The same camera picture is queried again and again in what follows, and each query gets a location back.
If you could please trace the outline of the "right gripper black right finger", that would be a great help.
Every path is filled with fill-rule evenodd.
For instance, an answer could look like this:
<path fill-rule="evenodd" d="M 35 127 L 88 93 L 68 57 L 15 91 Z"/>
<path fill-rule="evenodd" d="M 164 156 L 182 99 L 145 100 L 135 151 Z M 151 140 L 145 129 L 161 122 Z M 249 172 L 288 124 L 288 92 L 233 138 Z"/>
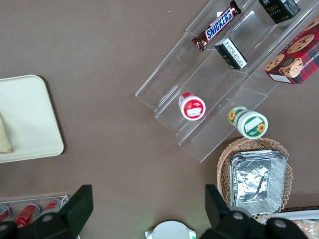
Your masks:
<path fill-rule="evenodd" d="M 241 211 L 230 210 L 214 184 L 205 185 L 205 211 L 211 228 L 202 239 L 246 239 L 250 218 Z"/>

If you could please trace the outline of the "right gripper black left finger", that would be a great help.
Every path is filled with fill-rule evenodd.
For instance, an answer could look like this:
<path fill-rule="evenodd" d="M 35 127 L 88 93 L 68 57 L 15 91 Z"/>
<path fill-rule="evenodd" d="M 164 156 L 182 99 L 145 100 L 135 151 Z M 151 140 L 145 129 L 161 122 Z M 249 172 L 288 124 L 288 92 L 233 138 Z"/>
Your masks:
<path fill-rule="evenodd" d="M 75 239 L 92 212 L 92 186 L 82 185 L 58 212 L 45 213 L 22 229 L 22 238 Z"/>

